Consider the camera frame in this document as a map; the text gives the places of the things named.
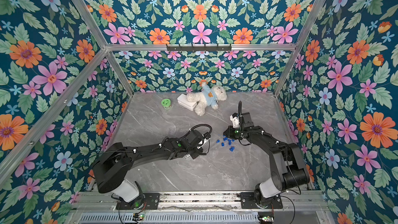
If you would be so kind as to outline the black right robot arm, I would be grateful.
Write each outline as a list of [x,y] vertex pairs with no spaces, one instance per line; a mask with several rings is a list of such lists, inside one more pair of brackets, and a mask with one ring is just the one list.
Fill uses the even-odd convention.
[[256,185],[254,200],[257,205],[267,206],[281,193],[310,183],[311,177],[297,144],[279,141],[262,127],[255,126],[249,113],[234,113],[230,120],[232,125],[223,133],[227,138],[247,140],[269,157],[271,177]]

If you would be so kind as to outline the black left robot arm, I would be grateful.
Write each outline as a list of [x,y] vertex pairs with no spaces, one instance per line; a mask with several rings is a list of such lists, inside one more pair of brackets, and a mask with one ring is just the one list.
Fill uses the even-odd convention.
[[207,152],[203,146],[209,144],[211,133],[210,125],[198,124],[180,138],[165,137],[162,142],[153,145],[133,147],[123,146],[120,142],[112,144],[92,166],[98,192],[115,194],[126,203],[142,198],[144,195],[139,184],[125,178],[129,170],[156,161],[205,156]]

